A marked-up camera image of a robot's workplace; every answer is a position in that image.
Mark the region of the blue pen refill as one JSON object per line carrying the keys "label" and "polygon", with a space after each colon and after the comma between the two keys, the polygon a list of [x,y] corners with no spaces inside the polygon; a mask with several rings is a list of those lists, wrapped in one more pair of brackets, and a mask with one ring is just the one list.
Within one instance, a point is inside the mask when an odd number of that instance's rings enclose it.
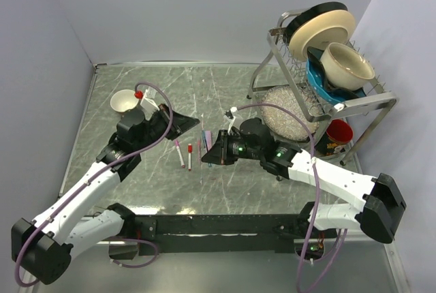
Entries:
{"label": "blue pen refill", "polygon": [[209,152],[210,149],[212,148],[212,135],[210,131],[204,130],[202,132],[202,136],[203,136],[203,141],[204,141],[204,146],[206,149],[206,152]]}

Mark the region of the pink highlighter pen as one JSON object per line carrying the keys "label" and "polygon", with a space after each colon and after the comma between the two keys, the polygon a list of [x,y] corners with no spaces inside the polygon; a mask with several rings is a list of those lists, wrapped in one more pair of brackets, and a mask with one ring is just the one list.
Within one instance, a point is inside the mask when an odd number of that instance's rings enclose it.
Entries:
{"label": "pink highlighter pen", "polygon": [[207,150],[209,151],[212,148],[212,146],[213,146],[211,131],[205,130],[204,131],[204,137],[205,137],[205,141],[206,141]]}

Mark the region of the pink thin pen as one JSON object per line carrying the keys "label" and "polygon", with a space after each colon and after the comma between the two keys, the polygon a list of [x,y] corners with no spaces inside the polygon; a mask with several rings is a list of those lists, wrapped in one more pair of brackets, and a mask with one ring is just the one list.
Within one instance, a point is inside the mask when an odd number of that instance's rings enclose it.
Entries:
{"label": "pink thin pen", "polygon": [[201,139],[197,140],[197,154],[198,154],[198,163],[201,165],[201,157],[202,157],[202,143]]}

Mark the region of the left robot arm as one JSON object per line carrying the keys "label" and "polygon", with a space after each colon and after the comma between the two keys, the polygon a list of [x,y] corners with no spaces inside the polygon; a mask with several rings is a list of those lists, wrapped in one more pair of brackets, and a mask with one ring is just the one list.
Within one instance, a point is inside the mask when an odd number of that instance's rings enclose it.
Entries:
{"label": "left robot arm", "polygon": [[177,139],[199,122],[165,104],[160,104],[149,119],[140,109],[127,111],[108,144],[75,185],[32,221],[19,219],[13,225],[16,283],[23,288],[33,285],[20,278],[20,270],[25,269],[37,282],[51,284],[74,258],[106,238],[139,242],[136,214],[122,204],[110,205],[89,221],[83,222],[82,218],[102,196],[127,178],[141,162],[141,153],[163,139]]}

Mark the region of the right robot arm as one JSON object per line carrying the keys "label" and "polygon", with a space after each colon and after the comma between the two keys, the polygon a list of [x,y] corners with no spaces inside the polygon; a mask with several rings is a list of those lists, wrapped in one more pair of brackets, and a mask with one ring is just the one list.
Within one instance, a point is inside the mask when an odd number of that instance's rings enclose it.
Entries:
{"label": "right robot arm", "polygon": [[208,164],[232,165],[239,159],[258,160],[268,173],[319,187],[343,200],[341,204],[307,203],[298,220],[299,232],[314,237],[330,229],[361,230],[374,241],[390,244],[406,202],[388,174],[359,174],[330,164],[291,144],[275,140],[259,118],[243,121],[232,131],[219,130],[211,149],[202,156]]}

